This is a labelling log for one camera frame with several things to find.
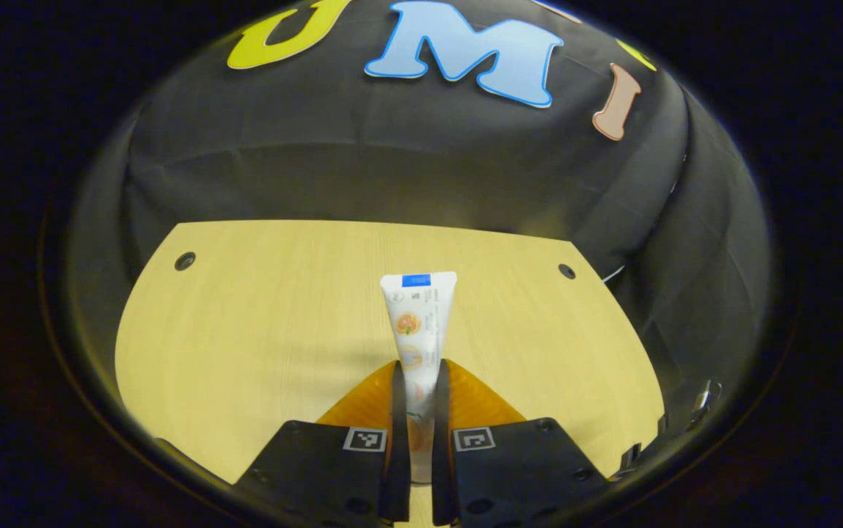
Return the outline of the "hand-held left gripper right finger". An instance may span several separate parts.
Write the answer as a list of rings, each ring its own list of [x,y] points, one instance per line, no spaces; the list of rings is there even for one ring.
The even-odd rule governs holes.
[[[434,392],[432,524],[556,527],[609,481],[553,418],[528,420],[442,361]]]

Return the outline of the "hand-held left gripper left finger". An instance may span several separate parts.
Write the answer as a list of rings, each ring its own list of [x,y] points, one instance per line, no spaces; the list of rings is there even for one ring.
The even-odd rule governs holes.
[[[389,527],[410,518],[401,364],[377,369],[314,423],[277,429],[234,485],[284,527]]]

